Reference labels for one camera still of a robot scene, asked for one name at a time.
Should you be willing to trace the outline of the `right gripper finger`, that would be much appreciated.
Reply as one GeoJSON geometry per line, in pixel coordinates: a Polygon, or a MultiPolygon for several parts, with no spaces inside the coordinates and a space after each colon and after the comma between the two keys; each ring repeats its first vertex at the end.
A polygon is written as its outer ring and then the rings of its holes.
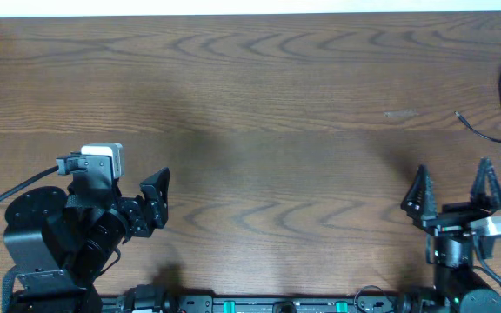
{"type": "Polygon", "coordinates": [[[433,193],[430,172],[425,165],[417,168],[413,183],[400,208],[416,225],[425,226],[438,217],[437,202],[433,193]]]}
{"type": "Polygon", "coordinates": [[[482,158],[478,165],[476,178],[471,186],[471,204],[488,210],[501,210],[501,185],[489,158],[482,158]]]}

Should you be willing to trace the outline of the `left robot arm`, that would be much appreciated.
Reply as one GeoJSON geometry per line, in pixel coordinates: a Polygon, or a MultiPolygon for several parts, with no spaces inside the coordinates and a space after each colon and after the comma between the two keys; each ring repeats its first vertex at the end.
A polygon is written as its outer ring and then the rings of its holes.
{"type": "Polygon", "coordinates": [[[120,243],[149,237],[168,220],[170,171],[123,197],[111,170],[76,170],[67,190],[22,194],[5,212],[3,242],[15,265],[2,283],[4,312],[100,312],[94,286],[120,243]]]}

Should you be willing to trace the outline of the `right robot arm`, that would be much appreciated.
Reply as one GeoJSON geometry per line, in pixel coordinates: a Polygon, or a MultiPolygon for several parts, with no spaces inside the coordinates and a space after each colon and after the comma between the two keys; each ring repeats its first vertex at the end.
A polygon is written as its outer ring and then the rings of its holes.
{"type": "Polygon", "coordinates": [[[400,204],[426,233],[425,260],[433,285],[401,294],[397,312],[501,312],[501,278],[485,261],[501,237],[501,186],[491,160],[480,160],[470,199],[438,208],[427,167],[421,165],[400,204]]]}

